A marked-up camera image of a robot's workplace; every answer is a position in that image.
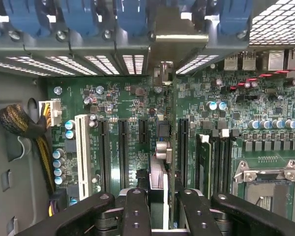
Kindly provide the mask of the CPU socket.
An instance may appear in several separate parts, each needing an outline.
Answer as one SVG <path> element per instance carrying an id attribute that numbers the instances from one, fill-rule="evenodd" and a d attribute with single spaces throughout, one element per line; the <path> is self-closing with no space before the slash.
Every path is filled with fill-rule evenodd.
<path id="1" fill-rule="evenodd" d="M 295 160 L 271 168 L 251 168 L 240 161 L 232 194 L 295 222 Z"/>

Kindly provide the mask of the black power connector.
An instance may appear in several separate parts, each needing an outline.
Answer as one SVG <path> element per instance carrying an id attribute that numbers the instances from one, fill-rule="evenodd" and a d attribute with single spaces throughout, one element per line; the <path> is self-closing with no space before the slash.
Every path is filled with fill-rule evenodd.
<path id="1" fill-rule="evenodd" d="M 53 216 L 65 210 L 68 207 L 67 191 L 66 188 L 57 189 L 49 199 L 49 216 Z"/>

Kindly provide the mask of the black RAM slot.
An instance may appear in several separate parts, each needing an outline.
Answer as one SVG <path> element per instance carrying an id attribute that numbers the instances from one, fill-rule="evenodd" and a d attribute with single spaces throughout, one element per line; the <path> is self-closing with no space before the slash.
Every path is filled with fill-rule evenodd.
<path id="1" fill-rule="evenodd" d="M 219 188 L 220 138 L 218 131 L 212 134 L 212 193 Z"/>
<path id="2" fill-rule="evenodd" d="M 231 175 L 231 152 L 232 139 L 229 129 L 222 129 L 220 132 L 221 154 L 220 154 L 220 191 L 229 192 Z"/>

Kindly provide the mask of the open black PC case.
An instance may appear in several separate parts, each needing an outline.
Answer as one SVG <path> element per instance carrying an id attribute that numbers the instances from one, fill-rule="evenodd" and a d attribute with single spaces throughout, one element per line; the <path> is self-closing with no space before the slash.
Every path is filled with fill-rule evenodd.
<path id="1" fill-rule="evenodd" d="M 12 26 L 0 0 L 0 236 L 15 236 L 49 217 L 49 199 L 57 190 L 52 180 L 53 127 L 47 126 L 38 104 L 51 101 L 48 80 L 135 76 L 128 73 L 133 52 L 117 22 L 116 0 L 96 0 L 99 33 L 87 37 L 67 27 L 60 0 L 48 2 L 51 33 L 33 38 Z M 185 69 L 189 76 L 219 63 L 227 71 L 289 70 L 295 77 L 295 0 L 252 0 L 247 30 L 235 35 L 220 32 L 217 3 L 200 0 L 209 40 L 178 71 Z M 130 189 L 114 195 L 116 208 L 124 206 Z M 178 201 L 182 227 L 151 225 L 151 236 L 191 236 Z M 234 236 L 235 221 L 211 212 L 222 235 Z M 120 236 L 121 214 L 104 213 L 95 223 L 100 236 Z"/>

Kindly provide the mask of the long black expansion slot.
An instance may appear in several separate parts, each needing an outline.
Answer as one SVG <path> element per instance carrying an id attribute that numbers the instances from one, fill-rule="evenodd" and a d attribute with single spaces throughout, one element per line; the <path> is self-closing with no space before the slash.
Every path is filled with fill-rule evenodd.
<path id="1" fill-rule="evenodd" d="M 182 185 L 188 186 L 189 119 L 178 119 L 177 159 Z"/>
<path id="2" fill-rule="evenodd" d="M 111 191 L 111 162 L 109 144 L 109 124 L 107 119 L 98 121 L 98 141 L 100 153 L 101 190 Z"/>
<path id="3" fill-rule="evenodd" d="M 128 121 L 127 119 L 118 120 L 118 148 L 119 148 L 119 169 L 120 169 L 120 188 L 129 187 L 129 144 L 128 144 Z"/>

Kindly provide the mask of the green motherboard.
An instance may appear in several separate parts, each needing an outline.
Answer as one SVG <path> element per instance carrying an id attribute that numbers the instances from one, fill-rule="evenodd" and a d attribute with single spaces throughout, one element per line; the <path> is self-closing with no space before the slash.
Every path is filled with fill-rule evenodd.
<path id="1" fill-rule="evenodd" d="M 231 175 L 240 161 L 251 168 L 283 167 L 295 160 L 295 77 L 289 70 L 277 72 L 222 70 L 212 64 L 191 75 L 185 69 L 177 72 L 173 85 L 175 120 L 174 166 L 160 168 L 171 174 L 170 190 L 174 194 L 170 229 L 182 227 L 179 222 L 178 193 L 182 185 L 177 159 L 178 119 L 189 119 L 188 186 L 200 191 L 207 200 L 212 193 L 212 134 L 229 129 L 232 139 Z M 111 191 L 139 187 L 147 192 L 150 210 L 151 147 L 139 143 L 139 119 L 147 119 L 145 109 L 154 106 L 148 76 L 59 77 L 48 80 L 50 100 L 61 102 L 62 122 L 51 129 L 53 148 L 52 180 L 57 189 L 66 188 L 68 204 L 79 200 L 76 154 L 76 115 L 88 115 L 91 156 L 92 194 L 101 190 L 98 121 L 107 119 L 111 162 Z M 127 119 L 129 137 L 129 187 L 120 188 L 118 120 Z"/>

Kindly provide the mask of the short black expansion slot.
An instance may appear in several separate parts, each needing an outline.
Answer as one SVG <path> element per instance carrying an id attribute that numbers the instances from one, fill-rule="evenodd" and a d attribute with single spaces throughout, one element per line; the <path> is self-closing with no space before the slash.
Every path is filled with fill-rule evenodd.
<path id="1" fill-rule="evenodd" d="M 139 119 L 139 143 L 147 145 L 149 142 L 148 120 Z"/>

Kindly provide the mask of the white power connector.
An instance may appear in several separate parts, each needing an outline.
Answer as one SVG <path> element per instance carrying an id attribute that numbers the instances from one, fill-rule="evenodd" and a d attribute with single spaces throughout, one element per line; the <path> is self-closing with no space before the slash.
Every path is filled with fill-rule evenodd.
<path id="1" fill-rule="evenodd" d="M 59 126 L 62 122 L 61 102 L 57 100 L 39 101 L 40 115 L 45 116 L 48 127 Z"/>

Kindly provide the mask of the white expansion slot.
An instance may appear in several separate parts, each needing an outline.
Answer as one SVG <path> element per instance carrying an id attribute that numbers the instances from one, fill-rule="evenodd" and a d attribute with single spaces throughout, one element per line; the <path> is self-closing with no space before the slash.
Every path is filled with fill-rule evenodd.
<path id="1" fill-rule="evenodd" d="M 81 201 L 92 194 L 88 115 L 76 115 L 75 124 L 79 200 Z"/>

